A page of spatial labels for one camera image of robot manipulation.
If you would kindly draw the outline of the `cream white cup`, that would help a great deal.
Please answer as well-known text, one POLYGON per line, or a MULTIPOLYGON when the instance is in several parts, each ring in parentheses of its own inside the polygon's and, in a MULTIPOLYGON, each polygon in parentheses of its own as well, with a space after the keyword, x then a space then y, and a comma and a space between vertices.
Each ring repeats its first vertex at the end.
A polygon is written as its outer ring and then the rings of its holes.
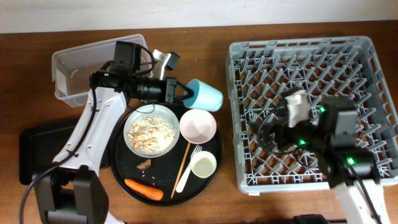
POLYGON ((196 153, 190 161, 192 172, 199 178, 205 179, 211 176, 217 167, 215 156, 208 151, 196 153))

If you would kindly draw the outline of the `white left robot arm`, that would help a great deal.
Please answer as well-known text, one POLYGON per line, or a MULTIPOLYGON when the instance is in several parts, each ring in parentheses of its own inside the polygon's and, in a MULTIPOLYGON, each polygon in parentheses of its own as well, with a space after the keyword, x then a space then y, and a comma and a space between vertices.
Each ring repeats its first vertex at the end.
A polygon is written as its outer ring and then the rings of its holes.
POLYGON ((173 104, 193 96, 193 90, 176 78, 166 77, 180 57, 175 52, 148 51, 131 42, 116 42, 112 60, 89 77, 85 109, 52 165, 33 177, 23 194, 19 222, 24 221, 25 203, 35 191, 43 223, 119 223, 109 212, 109 197, 100 182, 103 154, 113 129, 130 99, 144 103, 173 104))

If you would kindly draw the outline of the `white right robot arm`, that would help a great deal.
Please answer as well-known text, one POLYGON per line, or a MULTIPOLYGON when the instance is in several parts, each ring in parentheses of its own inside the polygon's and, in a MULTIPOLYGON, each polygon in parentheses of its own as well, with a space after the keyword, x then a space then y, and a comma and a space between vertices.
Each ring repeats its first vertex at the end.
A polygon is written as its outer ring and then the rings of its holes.
POLYGON ((258 145, 271 154, 312 152, 339 200, 348 223, 389 223, 384 190, 373 155, 356 145, 358 112, 348 98, 325 98, 316 125, 309 121, 305 95, 286 96, 272 109, 282 117, 251 123, 258 145))

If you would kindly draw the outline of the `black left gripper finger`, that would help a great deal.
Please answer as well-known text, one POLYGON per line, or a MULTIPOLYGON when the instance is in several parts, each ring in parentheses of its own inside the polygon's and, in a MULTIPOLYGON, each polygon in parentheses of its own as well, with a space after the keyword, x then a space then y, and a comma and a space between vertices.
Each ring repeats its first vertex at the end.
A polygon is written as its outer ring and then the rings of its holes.
POLYGON ((188 94, 193 94, 193 90, 187 86, 185 86, 182 83, 177 83, 176 86, 180 89, 182 89, 184 92, 187 92, 188 94))
POLYGON ((183 103, 184 100, 190 99, 192 95, 184 95, 179 98, 175 97, 174 98, 174 103, 183 103))

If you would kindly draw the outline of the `light blue cup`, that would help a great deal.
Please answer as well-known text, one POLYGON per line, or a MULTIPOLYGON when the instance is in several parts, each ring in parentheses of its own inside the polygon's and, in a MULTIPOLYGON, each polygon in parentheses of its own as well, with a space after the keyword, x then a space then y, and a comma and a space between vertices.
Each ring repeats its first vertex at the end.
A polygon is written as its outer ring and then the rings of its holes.
POLYGON ((193 96, 183 100, 185 107, 190 109, 218 111, 223 104, 223 94, 216 88, 198 80, 191 80, 187 87, 193 91, 193 96))

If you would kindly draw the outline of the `pink bowl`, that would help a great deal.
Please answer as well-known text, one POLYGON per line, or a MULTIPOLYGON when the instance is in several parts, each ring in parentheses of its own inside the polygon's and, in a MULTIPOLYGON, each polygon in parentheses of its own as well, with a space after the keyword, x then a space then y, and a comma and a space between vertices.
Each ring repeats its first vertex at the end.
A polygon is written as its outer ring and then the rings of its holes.
POLYGON ((216 130, 216 120, 208 111, 191 109, 180 118, 180 133, 190 143, 206 143, 214 137, 216 130))

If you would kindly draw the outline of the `white plastic fork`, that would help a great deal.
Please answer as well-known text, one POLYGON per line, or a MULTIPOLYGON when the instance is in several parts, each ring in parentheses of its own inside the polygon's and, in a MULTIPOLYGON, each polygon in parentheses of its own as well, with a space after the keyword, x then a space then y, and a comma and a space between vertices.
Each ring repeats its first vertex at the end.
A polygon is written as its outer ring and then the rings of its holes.
POLYGON ((190 156, 190 161, 189 161, 189 163, 188 163, 188 166, 187 166, 187 168, 185 169, 185 171, 184 171, 182 177, 180 178, 180 180, 179 180, 179 182, 178 182, 178 184, 177 184, 177 187, 176 187, 176 192, 177 192, 177 193, 181 193, 181 192, 184 190, 184 187, 185 187, 185 185, 186 185, 186 183, 187 183, 189 174, 190 174, 190 172, 191 172, 191 170, 192 170, 191 167, 190 167, 190 162, 191 162, 192 158, 194 157, 194 155, 195 155, 196 153, 200 152, 201 150, 202 150, 202 147, 201 147, 200 145, 196 145, 196 146, 195 146, 195 148, 194 148, 194 150, 193 150, 193 152, 192 152, 192 154, 191 154, 191 156, 190 156))

